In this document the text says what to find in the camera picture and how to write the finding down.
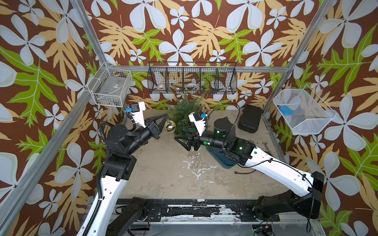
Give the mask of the small gold ball ornament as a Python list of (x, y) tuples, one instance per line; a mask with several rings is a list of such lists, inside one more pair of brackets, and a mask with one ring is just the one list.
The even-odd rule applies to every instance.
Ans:
[(164, 124), (164, 129), (168, 133), (174, 133), (176, 130), (176, 123), (174, 121), (168, 120)]

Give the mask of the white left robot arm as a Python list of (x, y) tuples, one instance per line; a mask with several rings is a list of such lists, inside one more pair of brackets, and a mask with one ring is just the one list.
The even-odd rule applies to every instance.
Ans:
[(151, 138), (159, 139), (168, 114), (145, 120), (145, 127), (128, 130), (124, 124), (100, 124), (106, 146), (106, 159), (96, 176), (97, 193), (79, 236), (122, 236), (132, 224), (147, 218), (147, 200), (134, 197), (122, 213), (110, 220), (118, 198), (125, 188), (136, 164), (133, 154)]

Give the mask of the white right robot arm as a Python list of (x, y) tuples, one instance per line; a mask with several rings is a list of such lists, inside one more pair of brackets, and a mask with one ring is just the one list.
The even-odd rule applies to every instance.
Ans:
[(204, 114), (191, 114), (193, 126), (184, 127), (185, 135), (174, 139), (186, 150), (200, 146), (220, 150), (230, 161), (242, 168), (255, 169), (280, 182), (288, 191), (274, 196), (260, 196), (254, 206), (257, 218), (274, 218), (279, 213), (296, 212), (307, 219), (320, 214), (324, 176), (320, 172), (300, 171), (249, 142), (236, 136), (235, 125), (227, 117), (217, 119), (213, 130), (207, 130)]

